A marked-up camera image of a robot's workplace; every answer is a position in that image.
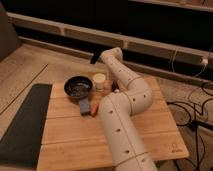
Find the wooden table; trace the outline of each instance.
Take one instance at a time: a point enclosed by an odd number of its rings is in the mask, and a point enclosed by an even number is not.
[[[154,77],[145,78],[154,91],[154,103],[132,117],[155,161],[188,157],[188,150]],[[64,93],[64,83],[53,84],[37,171],[70,171],[110,167],[112,158],[99,117],[82,117],[76,103]],[[110,92],[93,90],[91,105]]]

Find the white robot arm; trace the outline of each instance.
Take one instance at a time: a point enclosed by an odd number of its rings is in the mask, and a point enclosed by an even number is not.
[[[152,104],[152,90],[141,76],[118,60],[122,59],[120,48],[106,50],[100,57],[127,88],[105,96],[98,109],[116,171],[157,171],[130,118]]]

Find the floor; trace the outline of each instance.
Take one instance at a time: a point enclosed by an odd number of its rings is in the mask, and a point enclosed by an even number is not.
[[[14,114],[21,105],[31,86],[35,83],[64,82],[68,78],[85,72],[103,72],[106,67],[97,63],[89,64],[89,60],[58,53],[55,51],[23,44],[5,60],[0,62],[0,138],[9,126]],[[167,101],[188,101],[189,94],[193,91],[190,99],[202,103],[210,96],[204,94],[200,89],[190,84],[184,84],[157,77],[163,95]],[[213,103],[206,105],[209,111],[209,122],[213,122]],[[183,123],[187,118],[183,110],[175,106],[170,107],[177,123]],[[190,159],[195,161],[194,133],[186,127],[180,127],[184,141],[190,151]],[[210,170],[213,167],[212,132],[200,128],[200,135],[205,142],[206,155],[201,163],[201,170]],[[203,146],[199,143],[200,152]],[[186,160],[179,160],[181,171],[194,170]],[[31,171],[34,168],[18,168],[0,165],[1,171]],[[162,171],[175,171],[173,161],[164,162],[160,169]]]

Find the shelf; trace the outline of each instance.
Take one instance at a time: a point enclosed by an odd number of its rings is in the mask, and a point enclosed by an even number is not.
[[[129,1],[213,12],[212,0],[129,0]]]

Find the black mat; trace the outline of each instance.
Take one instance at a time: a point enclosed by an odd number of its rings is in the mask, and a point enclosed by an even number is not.
[[[0,141],[0,162],[36,166],[52,86],[31,88],[4,137]]]

